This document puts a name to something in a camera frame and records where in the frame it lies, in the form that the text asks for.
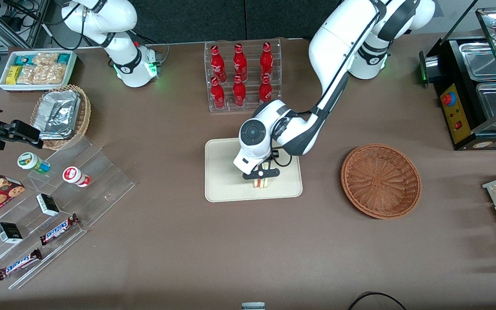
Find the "yellow control panel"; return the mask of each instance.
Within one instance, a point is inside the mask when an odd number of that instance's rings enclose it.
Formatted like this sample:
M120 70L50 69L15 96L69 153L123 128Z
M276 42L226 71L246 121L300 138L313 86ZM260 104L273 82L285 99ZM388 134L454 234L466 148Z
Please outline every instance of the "yellow control panel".
M443 112L445 112L453 141L459 143L464 138L470 136L472 131L464 114L455 85L453 84L447 88L439 99L441 100L441 106L443 106Z

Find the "small white box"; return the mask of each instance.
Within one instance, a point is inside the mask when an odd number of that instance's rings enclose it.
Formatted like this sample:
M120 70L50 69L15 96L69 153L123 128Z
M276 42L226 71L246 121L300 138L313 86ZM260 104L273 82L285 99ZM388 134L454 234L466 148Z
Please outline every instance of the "small white box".
M66 65L65 76L62 79L60 84L6 84L6 77L9 74L9 68L14 65L17 56L25 56L25 55L33 55L36 53L60 53L60 54L69 54L70 58L68 59L68 63ZM28 51L17 51L12 52L9 55L9 59L5 65L5 70L0 78L0 88L2 90L7 90L10 92L24 92L24 91L36 91L36 90L52 90L53 88L57 88L60 86L65 86L70 81L70 77L72 75L72 70L74 69L74 64L76 61L76 53L73 51L59 50L59 49L45 49L45 50L28 50Z

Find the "beige tray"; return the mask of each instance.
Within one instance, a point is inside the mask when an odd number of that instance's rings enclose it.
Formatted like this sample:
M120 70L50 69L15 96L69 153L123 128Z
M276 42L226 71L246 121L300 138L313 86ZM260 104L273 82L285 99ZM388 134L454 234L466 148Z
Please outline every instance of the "beige tray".
M292 158L288 167L279 167L281 174L268 179L267 188L254 188L254 181L242 178L242 172L233 164L240 150L238 138L213 139L205 146L205 196L209 202L236 202L241 200L298 197L301 186L300 162ZM287 163L289 155L279 150L279 163Z

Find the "clear acrylic rack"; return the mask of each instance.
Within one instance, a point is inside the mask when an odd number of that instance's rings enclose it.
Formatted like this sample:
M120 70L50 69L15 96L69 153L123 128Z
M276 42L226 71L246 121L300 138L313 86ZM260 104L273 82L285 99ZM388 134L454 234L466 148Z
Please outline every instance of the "clear acrylic rack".
M260 57L263 52L264 43L271 43L271 53L273 54L273 76L270 80L270 85L273 88L271 100L280 99L282 97L282 53L281 41L279 39L272 40L247 40L247 41L220 41L206 42L204 45L204 63L206 74L206 86L208 88L208 102L210 112L244 112L254 111L260 106ZM233 57L235 55L235 44L242 44L244 55L248 63L248 80L244 82L246 86L246 104L243 107L236 106L233 98L233 85L235 69L233 67ZM211 93L211 78L214 76L212 71L212 52L210 47L217 45L219 53L225 62L225 71L227 80L221 86L225 91L225 108L218 110L212 100Z
M65 145L47 161L51 163L51 170L44 175L32 171L22 181L25 192L0 210L0 222L15 223L24 238L16 245L4 243L0 239L0 269L25 257L36 248L40 249L43 256L42 261L16 271L1 281L8 289L20 288L26 284L70 245L83 237L87 228L134 187L134 183L104 155L101 147L86 137L75 145ZM65 182L62 173L69 166L78 167L88 174L91 184L80 188ZM40 193L53 197L61 210L59 215L51 217L41 212L36 200ZM81 223L42 247L40 237L74 213Z

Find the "white bottle with green cap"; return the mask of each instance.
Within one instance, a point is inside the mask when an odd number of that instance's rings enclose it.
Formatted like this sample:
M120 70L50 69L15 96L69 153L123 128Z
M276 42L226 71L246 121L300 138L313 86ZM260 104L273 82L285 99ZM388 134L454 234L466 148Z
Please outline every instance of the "white bottle with green cap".
M23 153L16 160L18 167L26 170L36 171L39 174L46 174L51 169L51 164L44 161L38 155L31 152Z

